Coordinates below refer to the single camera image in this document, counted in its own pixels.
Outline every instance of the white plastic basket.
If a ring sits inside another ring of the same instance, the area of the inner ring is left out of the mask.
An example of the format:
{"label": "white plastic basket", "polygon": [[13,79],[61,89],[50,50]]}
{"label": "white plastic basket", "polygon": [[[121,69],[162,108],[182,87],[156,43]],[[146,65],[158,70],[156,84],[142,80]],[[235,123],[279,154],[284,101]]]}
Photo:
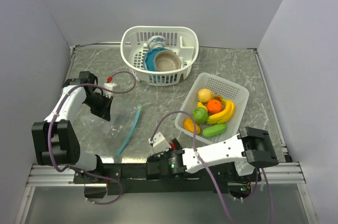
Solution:
{"label": "white plastic basket", "polygon": [[[181,59],[182,68],[170,72],[144,70],[143,59],[148,51],[147,41],[155,35],[166,38],[167,46]],[[199,52],[195,32],[187,27],[136,26],[127,30],[121,41],[121,56],[138,81],[151,86],[171,86],[186,79]]]}
{"label": "white plastic basket", "polygon": [[[201,132],[200,135],[196,136],[196,139],[206,144],[213,144],[232,137],[237,133],[239,124],[241,123],[243,113],[249,99],[249,91],[245,87],[242,87],[234,82],[204,72],[197,77],[194,85],[191,87],[187,97],[185,98],[181,110],[191,114],[197,106],[197,93],[202,88],[208,88],[212,90],[215,95],[221,95],[224,99],[232,100],[236,106],[236,111],[232,118],[227,122],[227,130],[225,133],[211,138],[205,138]],[[179,113],[175,120],[175,126],[177,129],[192,137],[192,133],[183,128],[183,121],[186,118],[188,118],[187,115]],[[200,125],[201,130],[208,126],[209,125],[206,124]]]}

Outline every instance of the gray marble surface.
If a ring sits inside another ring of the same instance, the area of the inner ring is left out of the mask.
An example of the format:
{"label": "gray marble surface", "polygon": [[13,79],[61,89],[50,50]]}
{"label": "gray marble surface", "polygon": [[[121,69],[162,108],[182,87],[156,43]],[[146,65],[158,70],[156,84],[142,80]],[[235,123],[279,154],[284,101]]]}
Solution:
{"label": "gray marble surface", "polygon": [[[99,84],[103,85],[109,75],[127,69],[120,56],[120,49],[117,48],[79,47],[74,55],[70,78],[77,78],[80,71],[89,70],[99,78]],[[106,163],[145,162],[152,154],[148,138],[157,123],[168,112],[180,109],[195,79],[202,72],[215,74],[249,90],[250,96],[240,127],[251,126],[269,131],[278,159],[285,161],[253,50],[200,48],[190,75],[178,85],[151,87],[143,82],[138,83],[135,89],[127,94],[114,95],[111,122],[95,117],[89,108],[83,105],[73,123],[81,148],[100,155]],[[119,84],[118,88],[122,90],[129,88],[132,79],[127,74],[121,74],[114,78],[114,82]],[[122,155],[117,157],[116,153],[134,121],[138,104],[143,105],[139,122],[129,144]],[[176,129],[175,118],[176,115],[172,115],[164,120],[159,131],[168,140],[176,137],[183,147],[192,147],[192,138]]]}

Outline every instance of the orange fruit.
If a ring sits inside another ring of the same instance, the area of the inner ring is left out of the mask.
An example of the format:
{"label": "orange fruit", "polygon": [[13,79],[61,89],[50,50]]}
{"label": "orange fruit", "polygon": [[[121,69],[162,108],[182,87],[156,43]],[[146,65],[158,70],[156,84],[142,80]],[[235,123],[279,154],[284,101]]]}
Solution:
{"label": "orange fruit", "polygon": [[208,101],[206,108],[208,109],[208,112],[210,114],[216,114],[223,110],[222,103],[216,99],[211,99],[210,101]]}

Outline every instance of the blue tube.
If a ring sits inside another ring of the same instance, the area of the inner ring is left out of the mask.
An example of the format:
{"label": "blue tube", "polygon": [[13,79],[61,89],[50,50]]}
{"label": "blue tube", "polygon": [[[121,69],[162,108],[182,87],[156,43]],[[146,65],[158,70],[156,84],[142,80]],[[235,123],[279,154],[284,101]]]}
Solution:
{"label": "blue tube", "polygon": [[137,110],[137,113],[136,113],[133,125],[132,125],[132,127],[130,129],[130,132],[129,132],[128,136],[126,137],[125,141],[123,141],[122,146],[117,151],[117,154],[116,154],[117,156],[120,156],[120,154],[122,153],[122,151],[125,149],[125,147],[127,146],[128,142],[130,140],[130,137],[132,136],[132,134],[133,134],[133,132],[135,130],[135,127],[136,127],[137,122],[138,122],[139,114],[141,113],[142,104],[137,105],[137,108],[138,108],[138,110]]}

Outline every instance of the blue and white cup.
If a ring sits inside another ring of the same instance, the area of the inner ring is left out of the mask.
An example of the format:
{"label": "blue and white cup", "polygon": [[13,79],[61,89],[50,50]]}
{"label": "blue and white cup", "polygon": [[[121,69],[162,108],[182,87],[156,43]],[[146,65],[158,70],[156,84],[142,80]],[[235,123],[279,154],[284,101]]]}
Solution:
{"label": "blue and white cup", "polygon": [[155,35],[147,41],[150,50],[155,48],[163,48],[167,46],[166,39],[161,35]]}

